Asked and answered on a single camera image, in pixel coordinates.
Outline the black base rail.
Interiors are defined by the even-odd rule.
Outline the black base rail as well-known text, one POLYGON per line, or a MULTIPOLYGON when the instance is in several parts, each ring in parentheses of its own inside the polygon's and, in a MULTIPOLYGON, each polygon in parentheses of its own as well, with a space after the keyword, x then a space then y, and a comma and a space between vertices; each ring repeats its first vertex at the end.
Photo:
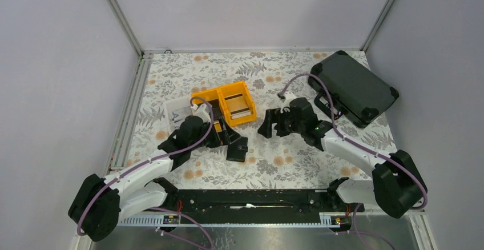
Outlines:
POLYGON ((349 217, 364 206, 344 203, 329 189, 180 189, 169 192, 161 208, 187 216, 208 211, 319 212, 349 217))

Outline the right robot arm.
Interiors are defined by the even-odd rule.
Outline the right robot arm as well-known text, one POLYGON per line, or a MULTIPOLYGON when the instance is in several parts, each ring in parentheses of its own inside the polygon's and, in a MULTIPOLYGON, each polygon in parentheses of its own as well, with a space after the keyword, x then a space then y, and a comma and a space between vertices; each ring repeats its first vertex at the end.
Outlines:
POLYGON ((341 178, 327 196, 328 206, 342 211, 349 204, 377 205, 387 215, 399 219, 417 203, 425 202, 427 189, 412 157, 403 150, 394 153, 377 150, 339 133, 331 122, 320 120, 305 98, 284 102, 268 109, 258 134, 269 139, 298 134, 304 142, 356 166, 370 180, 341 178))

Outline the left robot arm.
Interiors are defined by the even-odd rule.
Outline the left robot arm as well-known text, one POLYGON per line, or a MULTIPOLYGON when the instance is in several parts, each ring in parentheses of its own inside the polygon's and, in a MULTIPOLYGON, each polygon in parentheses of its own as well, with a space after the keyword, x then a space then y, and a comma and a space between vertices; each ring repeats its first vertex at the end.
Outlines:
POLYGON ((244 160, 248 139, 231 129, 224 119, 220 125, 221 131, 217 131, 210 121, 188 116, 148 158, 117 174, 86 177, 68 210, 78 235, 100 241, 118 222, 136 213, 152 207, 173 209, 176 193, 154 180, 184 164, 196 148, 227 146, 228 160, 244 160))

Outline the black leather card holder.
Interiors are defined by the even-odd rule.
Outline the black leather card holder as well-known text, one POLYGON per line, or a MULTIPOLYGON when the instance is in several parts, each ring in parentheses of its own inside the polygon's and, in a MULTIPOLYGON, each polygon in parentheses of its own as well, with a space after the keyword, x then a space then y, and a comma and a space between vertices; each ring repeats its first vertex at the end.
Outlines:
POLYGON ((238 140, 229 144, 227 147, 226 159, 232 162, 245 162, 245 157, 248 152, 248 138, 241 136, 238 140))

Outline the black hard case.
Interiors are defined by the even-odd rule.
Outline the black hard case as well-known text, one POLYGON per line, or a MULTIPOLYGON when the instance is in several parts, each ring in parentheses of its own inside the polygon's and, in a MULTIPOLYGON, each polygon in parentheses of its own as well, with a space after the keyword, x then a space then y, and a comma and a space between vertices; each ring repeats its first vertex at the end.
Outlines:
POLYGON ((348 53, 336 51, 315 64, 310 73, 327 87, 333 101, 330 109, 327 95, 314 78, 308 84, 317 91, 314 104, 328 117, 346 116, 358 128, 365 128, 399 98, 399 92, 348 53))

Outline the white plastic bin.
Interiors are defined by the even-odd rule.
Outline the white plastic bin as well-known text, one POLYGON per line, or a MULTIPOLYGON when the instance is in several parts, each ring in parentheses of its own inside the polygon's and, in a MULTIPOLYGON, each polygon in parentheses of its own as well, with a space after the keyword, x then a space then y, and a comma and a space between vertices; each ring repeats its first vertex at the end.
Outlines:
POLYGON ((163 103, 168 132, 174 132, 180 127, 186 117, 192 115, 192 109, 189 103, 190 99, 191 96, 186 95, 167 100, 163 103))

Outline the floral table mat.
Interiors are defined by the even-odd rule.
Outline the floral table mat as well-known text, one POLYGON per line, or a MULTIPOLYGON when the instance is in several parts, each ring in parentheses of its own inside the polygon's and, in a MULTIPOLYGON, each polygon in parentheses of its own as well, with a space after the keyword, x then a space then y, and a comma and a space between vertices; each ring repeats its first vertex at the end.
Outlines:
POLYGON ((188 162, 166 175, 183 189, 325 188, 335 179, 368 180, 358 167, 307 146, 298 135, 266 139, 257 133, 265 110, 279 105, 277 93, 290 92, 313 100, 316 92, 305 74, 325 59, 322 52, 152 54, 142 77, 142 99, 130 148, 112 162, 118 170, 150 156, 172 132, 164 103, 233 82, 243 81, 254 100, 257 119, 236 127, 248 138, 244 162, 226 159, 227 149, 200 148, 188 162))

